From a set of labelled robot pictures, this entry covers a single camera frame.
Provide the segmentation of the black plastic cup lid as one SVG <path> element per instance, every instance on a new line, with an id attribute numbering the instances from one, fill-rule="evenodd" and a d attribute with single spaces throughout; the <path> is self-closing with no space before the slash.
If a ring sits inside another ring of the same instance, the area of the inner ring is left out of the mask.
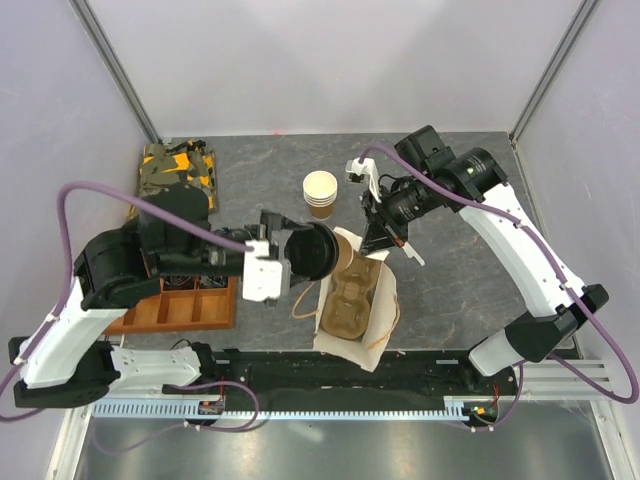
<path id="1" fill-rule="evenodd" d="M 290 235 L 284 255 L 293 275 L 309 281 L 322 280 L 337 266 L 338 241 L 326 225 L 311 222 L 307 228 Z"/>

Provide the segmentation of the white stir stick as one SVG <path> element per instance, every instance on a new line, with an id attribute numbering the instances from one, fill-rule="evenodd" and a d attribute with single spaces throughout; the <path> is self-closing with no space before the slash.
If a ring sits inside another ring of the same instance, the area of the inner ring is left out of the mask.
<path id="1" fill-rule="evenodd" d="M 410 258 L 410 259 L 414 259 L 420 266 L 424 266 L 425 265 L 425 261 L 424 259 L 421 257 L 421 255 L 411 246 L 411 244 L 409 242 L 405 242 L 402 246 L 402 250 L 405 253 L 405 255 Z"/>

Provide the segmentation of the stack of paper cups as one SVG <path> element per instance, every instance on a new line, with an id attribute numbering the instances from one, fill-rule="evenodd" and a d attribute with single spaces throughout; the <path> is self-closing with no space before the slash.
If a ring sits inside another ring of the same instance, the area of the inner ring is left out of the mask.
<path id="1" fill-rule="evenodd" d="M 336 177 L 330 172 L 316 170 L 304 178 L 302 188 L 304 200 L 312 217 L 317 220 L 328 219 L 333 213 L 337 199 Z"/>

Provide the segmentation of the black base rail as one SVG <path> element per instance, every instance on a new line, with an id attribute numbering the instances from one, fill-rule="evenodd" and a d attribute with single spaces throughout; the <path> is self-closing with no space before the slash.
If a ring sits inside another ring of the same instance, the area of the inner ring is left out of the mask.
<path id="1" fill-rule="evenodd" d="M 213 352 L 192 395 L 223 393 L 231 412 L 252 411 L 248 394 L 236 387 L 205 389 L 234 381 L 252 390 L 260 410 L 275 412 L 400 412 L 440 410 L 447 397 L 507 397 L 517 392 L 510 367 L 481 377 L 465 363 L 464 351 L 391 350 L 372 372 L 343 358 L 312 351 Z"/>

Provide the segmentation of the camouflage cloth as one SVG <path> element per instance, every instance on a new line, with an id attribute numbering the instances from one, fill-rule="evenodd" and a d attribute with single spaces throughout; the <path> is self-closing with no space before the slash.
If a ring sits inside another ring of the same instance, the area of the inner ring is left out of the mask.
<path id="1" fill-rule="evenodd" d="M 201 139 L 147 144 L 136 197 L 185 219 L 207 219 L 217 208 L 214 150 Z"/>

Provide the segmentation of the brown paper bag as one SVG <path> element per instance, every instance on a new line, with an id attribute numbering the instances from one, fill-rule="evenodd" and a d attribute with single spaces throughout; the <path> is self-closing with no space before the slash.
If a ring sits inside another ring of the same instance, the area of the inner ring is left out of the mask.
<path id="1" fill-rule="evenodd" d="M 333 233 L 339 233 L 346 237 L 358 252 L 362 240 L 361 237 L 341 227 L 334 228 Z M 359 253 L 361 257 L 379 260 L 383 263 L 377 289 L 373 297 L 368 328 L 360 339 L 343 340 L 327 334 L 320 327 L 320 318 L 328 294 L 331 276 L 335 274 L 334 271 L 330 276 L 315 283 L 319 287 L 319 296 L 317 306 L 313 310 L 306 313 L 301 313 L 296 308 L 291 310 L 291 316 L 294 319 L 311 318 L 315 321 L 314 351 L 343 358 L 367 372 L 372 372 L 377 368 L 401 313 L 396 277 L 385 263 L 388 255 L 389 252 L 386 250 L 369 256 Z"/>

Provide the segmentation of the single brown paper cup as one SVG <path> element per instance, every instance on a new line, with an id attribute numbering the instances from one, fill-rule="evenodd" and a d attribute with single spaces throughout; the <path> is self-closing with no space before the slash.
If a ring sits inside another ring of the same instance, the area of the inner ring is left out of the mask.
<path id="1" fill-rule="evenodd" d="M 338 245 L 338 260 L 334 269 L 334 273 L 340 273 L 348 269 L 359 253 L 353 248 L 350 241 L 339 233 L 335 233 Z"/>

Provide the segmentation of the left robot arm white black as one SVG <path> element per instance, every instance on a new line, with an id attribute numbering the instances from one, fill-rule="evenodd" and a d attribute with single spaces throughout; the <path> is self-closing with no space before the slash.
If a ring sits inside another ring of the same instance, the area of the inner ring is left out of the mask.
<path id="1" fill-rule="evenodd" d="M 242 296 L 274 303 L 290 287 L 320 280 L 338 260 L 332 231 L 265 211 L 258 223 L 213 229 L 206 195 L 174 186 L 127 196 L 137 215 L 91 239 L 68 260 L 59 300 L 31 336 L 9 343 L 12 369 L 2 382 L 24 416 L 71 409 L 127 390 L 211 393 L 225 382 L 209 345 L 127 350 L 103 332 L 178 276 L 238 277 Z"/>

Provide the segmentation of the orange wooden compartment tray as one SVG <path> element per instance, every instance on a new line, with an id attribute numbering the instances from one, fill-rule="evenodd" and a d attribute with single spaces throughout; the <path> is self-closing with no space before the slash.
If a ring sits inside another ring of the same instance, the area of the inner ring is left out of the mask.
<path id="1" fill-rule="evenodd" d="M 228 330 L 235 326 L 238 279 L 197 278 L 182 289 L 170 287 L 112 322 L 105 335 Z"/>

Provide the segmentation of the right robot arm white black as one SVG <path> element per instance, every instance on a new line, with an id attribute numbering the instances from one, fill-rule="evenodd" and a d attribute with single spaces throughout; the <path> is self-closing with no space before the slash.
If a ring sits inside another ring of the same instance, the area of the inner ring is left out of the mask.
<path id="1" fill-rule="evenodd" d="M 465 391 L 481 393 L 501 370 L 548 358 L 608 302 L 602 285 L 585 284 L 540 237 L 488 151 L 473 148 L 457 156 L 431 126 L 379 150 L 408 173 L 385 187 L 368 154 L 347 163 L 350 181 L 368 183 L 361 196 L 366 228 L 360 253 L 397 247 L 422 263 L 409 243 L 409 225 L 447 207 L 487 243 L 524 299 L 524 314 L 468 351 L 457 371 Z"/>

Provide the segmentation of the cardboard cup carrier tray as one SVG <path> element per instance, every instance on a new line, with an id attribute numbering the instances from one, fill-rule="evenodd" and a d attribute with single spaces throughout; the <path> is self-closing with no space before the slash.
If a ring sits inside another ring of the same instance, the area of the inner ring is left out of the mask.
<path id="1" fill-rule="evenodd" d="M 320 318 L 324 332 L 349 341 L 364 335 L 382 265 L 379 260 L 357 256 L 348 268 L 331 276 Z"/>

